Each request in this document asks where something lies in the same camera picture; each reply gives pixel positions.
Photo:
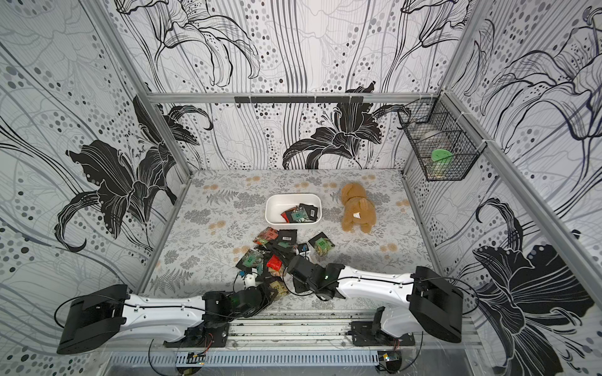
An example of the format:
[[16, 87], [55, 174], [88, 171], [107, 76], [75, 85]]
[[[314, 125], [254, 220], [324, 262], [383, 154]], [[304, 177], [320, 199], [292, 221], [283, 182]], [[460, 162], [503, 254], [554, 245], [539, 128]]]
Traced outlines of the green lid cup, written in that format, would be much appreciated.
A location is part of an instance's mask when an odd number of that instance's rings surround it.
[[455, 155], [448, 150], [434, 150], [431, 154], [433, 175], [439, 179], [445, 177], [448, 166], [453, 162], [454, 157]]

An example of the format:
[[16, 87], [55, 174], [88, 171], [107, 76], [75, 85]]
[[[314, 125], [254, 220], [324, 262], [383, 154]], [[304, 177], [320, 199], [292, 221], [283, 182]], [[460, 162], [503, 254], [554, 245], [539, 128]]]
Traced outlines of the red black tea bag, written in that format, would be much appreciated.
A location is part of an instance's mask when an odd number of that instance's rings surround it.
[[259, 235], [255, 237], [253, 242], [260, 246], [264, 246], [270, 241], [274, 241], [278, 239], [278, 231], [272, 227], [267, 227], [263, 231], [260, 232]]

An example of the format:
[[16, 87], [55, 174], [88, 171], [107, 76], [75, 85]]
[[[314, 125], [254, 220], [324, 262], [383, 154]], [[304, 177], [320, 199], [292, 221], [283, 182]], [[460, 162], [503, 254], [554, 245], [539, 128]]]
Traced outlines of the black bar on rail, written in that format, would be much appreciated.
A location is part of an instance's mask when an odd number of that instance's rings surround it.
[[363, 103], [363, 96], [268, 96], [268, 97], [235, 97], [236, 104], [260, 104], [260, 103]]

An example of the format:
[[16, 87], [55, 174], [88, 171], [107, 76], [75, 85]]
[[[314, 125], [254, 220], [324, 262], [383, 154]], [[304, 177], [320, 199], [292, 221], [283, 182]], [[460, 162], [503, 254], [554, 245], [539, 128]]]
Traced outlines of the green tea bag left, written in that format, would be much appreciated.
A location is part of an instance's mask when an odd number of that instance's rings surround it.
[[259, 271], [263, 268], [266, 253], [266, 249], [263, 248], [249, 249], [235, 267], [246, 274], [250, 274], [254, 269]]

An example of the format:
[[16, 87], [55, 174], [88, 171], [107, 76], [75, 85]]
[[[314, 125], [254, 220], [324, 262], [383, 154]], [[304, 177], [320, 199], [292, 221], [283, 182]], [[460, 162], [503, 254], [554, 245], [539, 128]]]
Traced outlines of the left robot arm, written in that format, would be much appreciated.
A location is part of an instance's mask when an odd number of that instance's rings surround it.
[[223, 348], [230, 323], [249, 318], [277, 299], [270, 285], [241, 291], [209, 291], [184, 299], [149, 298], [113, 285], [67, 301], [69, 310], [56, 349], [75, 355], [109, 341], [151, 339], [166, 347]]

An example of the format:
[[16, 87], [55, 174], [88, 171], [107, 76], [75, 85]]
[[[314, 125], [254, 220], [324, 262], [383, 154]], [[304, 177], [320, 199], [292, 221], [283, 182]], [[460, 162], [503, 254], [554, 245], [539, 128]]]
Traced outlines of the green label tea bag right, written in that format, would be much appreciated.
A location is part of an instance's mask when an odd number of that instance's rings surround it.
[[314, 237], [310, 238], [309, 244], [320, 256], [326, 256], [335, 247], [335, 244], [328, 238], [328, 236], [324, 232], [321, 232], [315, 235]]

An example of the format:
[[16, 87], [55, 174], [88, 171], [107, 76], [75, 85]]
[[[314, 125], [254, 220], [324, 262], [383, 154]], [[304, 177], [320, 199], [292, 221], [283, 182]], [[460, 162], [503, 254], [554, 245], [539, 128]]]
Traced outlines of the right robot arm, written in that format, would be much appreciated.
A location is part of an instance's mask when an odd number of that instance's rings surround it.
[[298, 255], [286, 270], [303, 291], [320, 299], [385, 302], [372, 323], [376, 334], [401, 338], [425, 332], [445, 342], [462, 341], [463, 293], [425, 266], [410, 274], [378, 274], [336, 263], [319, 266]]

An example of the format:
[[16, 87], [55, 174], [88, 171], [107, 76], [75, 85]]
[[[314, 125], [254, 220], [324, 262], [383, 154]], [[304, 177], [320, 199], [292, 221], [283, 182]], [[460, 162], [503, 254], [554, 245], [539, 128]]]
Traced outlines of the white storage box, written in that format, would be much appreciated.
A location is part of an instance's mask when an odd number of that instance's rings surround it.
[[321, 214], [316, 194], [275, 194], [267, 199], [264, 217], [274, 229], [299, 230], [316, 225]]

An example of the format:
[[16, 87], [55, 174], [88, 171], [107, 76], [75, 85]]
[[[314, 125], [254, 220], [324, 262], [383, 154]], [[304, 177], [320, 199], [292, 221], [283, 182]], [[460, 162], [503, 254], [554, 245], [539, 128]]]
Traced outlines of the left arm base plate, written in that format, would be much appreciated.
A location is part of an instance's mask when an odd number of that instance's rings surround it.
[[230, 324], [210, 324], [205, 323], [197, 327], [189, 328], [185, 331], [185, 336], [175, 342], [164, 341], [163, 345], [166, 348], [209, 348], [219, 349], [224, 348], [229, 335]]

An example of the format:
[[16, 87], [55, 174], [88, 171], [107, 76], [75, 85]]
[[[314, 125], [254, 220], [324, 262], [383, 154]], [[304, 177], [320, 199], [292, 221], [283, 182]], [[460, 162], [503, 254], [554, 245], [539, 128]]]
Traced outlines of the black barcode tea bag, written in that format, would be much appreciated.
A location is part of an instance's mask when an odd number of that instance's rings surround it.
[[289, 252], [296, 252], [297, 249], [297, 230], [283, 229], [279, 230], [276, 244]]

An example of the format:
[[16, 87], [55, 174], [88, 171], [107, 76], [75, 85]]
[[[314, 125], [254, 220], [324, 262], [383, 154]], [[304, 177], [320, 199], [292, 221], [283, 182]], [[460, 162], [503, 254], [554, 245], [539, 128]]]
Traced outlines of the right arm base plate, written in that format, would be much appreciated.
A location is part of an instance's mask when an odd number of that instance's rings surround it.
[[379, 307], [372, 321], [352, 321], [351, 330], [346, 334], [352, 338], [352, 343], [357, 347], [370, 346], [414, 346], [415, 337], [413, 334], [405, 334], [399, 338], [388, 335], [381, 329], [380, 320], [383, 317], [385, 307]]

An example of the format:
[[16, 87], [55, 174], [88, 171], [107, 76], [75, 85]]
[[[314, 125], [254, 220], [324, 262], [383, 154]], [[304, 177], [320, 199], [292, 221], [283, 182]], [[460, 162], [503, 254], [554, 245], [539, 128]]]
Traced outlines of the green tea bag bottom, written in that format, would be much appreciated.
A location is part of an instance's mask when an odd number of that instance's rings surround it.
[[306, 222], [309, 222], [309, 220], [307, 218], [307, 214], [299, 206], [296, 206], [296, 207], [292, 208], [292, 210], [293, 210], [293, 212], [292, 212], [293, 221], [291, 223], [306, 223]]

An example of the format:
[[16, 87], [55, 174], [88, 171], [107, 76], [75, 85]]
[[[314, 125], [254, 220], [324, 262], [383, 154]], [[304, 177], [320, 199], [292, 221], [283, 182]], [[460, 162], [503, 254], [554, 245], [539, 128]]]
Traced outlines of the brown teddy bear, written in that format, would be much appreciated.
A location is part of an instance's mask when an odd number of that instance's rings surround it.
[[376, 225], [376, 208], [368, 199], [366, 189], [359, 183], [348, 183], [341, 191], [343, 203], [342, 229], [350, 232], [359, 227], [363, 233], [370, 233]]

